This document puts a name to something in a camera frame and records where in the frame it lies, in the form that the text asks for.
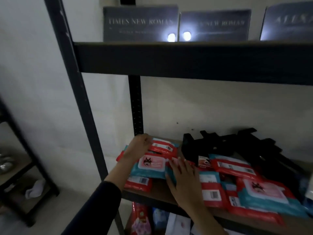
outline floor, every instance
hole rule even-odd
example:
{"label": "floor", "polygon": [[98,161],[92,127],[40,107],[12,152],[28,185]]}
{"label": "floor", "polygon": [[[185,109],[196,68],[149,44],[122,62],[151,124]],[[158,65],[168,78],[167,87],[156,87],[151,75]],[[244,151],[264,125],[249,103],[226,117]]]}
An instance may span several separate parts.
{"label": "floor", "polygon": [[[36,223],[31,228],[26,227],[12,213],[0,215],[0,234],[60,235],[87,199],[88,196],[86,195],[68,189],[61,189],[58,197],[52,196],[39,208]],[[125,226],[131,213],[131,203],[122,200],[119,213]],[[108,235],[118,235],[114,221]]]}

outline white wall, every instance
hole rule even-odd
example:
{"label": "white wall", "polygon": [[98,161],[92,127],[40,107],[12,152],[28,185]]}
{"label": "white wall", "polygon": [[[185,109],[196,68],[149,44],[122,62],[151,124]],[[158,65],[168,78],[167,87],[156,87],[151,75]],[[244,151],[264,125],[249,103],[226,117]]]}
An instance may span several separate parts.
{"label": "white wall", "polygon": [[[251,8],[257,39],[267,5],[290,0],[137,0],[180,10]],[[63,0],[74,41],[102,40],[102,7],[116,0]],[[91,193],[100,177],[43,0],[0,0],[0,96],[60,186]],[[109,169],[133,135],[127,76],[84,74]],[[144,129],[181,139],[199,130],[253,126],[284,154],[313,161],[310,86],[141,77]]]}

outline book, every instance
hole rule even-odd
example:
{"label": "book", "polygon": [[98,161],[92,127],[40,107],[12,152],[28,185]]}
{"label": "book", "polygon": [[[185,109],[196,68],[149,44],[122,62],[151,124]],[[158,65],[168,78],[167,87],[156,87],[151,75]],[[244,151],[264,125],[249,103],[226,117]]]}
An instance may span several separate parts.
{"label": "book", "polygon": [[174,42],[178,7],[104,7],[104,41]]}
{"label": "book", "polygon": [[313,1],[267,7],[260,40],[313,40]]}
{"label": "book", "polygon": [[181,13],[179,41],[248,40],[251,10]]}

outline black sleeve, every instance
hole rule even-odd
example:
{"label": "black sleeve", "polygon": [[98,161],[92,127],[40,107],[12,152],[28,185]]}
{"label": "black sleeve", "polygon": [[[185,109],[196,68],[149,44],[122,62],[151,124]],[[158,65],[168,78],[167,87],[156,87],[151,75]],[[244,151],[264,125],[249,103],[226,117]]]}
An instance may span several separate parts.
{"label": "black sleeve", "polygon": [[62,235],[107,234],[116,216],[122,193],[111,182],[101,182]]}

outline led light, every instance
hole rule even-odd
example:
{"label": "led light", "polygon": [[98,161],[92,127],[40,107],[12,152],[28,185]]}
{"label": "led light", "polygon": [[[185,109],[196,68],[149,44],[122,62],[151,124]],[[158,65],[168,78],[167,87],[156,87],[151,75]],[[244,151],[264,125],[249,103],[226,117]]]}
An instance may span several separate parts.
{"label": "led light", "polygon": [[182,36],[186,41],[189,41],[191,39],[191,33],[189,31],[184,32]]}
{"label": "led light", "polygon": [[167,37],[168,42],[175,42],[175,34],[169,34]]}

